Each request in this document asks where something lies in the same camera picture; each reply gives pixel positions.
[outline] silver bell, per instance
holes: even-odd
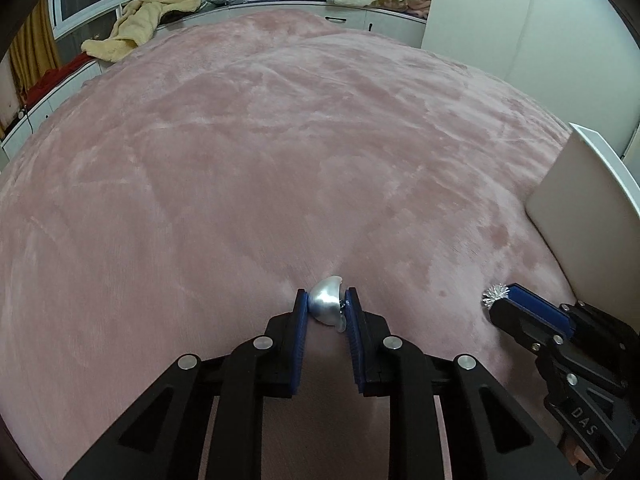
[[[340,302],[340,276],[329,276],[309,291],[309,314],[320,323],[335,326],[338,332],[347,328],[347,320],[342,312]]]

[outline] silver tinsel pom-pom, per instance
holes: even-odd
[[[482,293],[482,305],[485,308],[491,308],[496,300],[503,300],[509,297],[509,287],[498,283],[490,286]]]

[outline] yellow curtain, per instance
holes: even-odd
[[[50,68],[59,68],[58,46],[49,21],[49,4],[40,0],[9,47],[15,87],[21,99]]]

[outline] screw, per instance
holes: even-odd
[[[402,346],[402,339],[394,335],[390,335],[383,339],[382,344],[390,350],[398,350]]]
[[[465,370],[473,370],[476,367],[476,360],[470,355],[461,355],[458,358],[458,364]]]
[[[196,364],[198,364],[198,359],[195,355],[187,354],[178,359],[178,366],[182,368],[182,370],[190,370]]]
[[[261,335],[254,339],[254,346],[258,350],[267,350],[273,346],[273,339],[268,336]]]

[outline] pink bedspread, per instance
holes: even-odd
[[[210,358],[331,274],[425,352],[470,352],[545,429],[491,283],[571,301],[523,202],[568,137],[511,86],[303,12],[187,28],[88,82],[2,173],[0,413],[59,479],[179,355]],[[263,478],[386,478],[388,401],[310,324],[267,400]]]

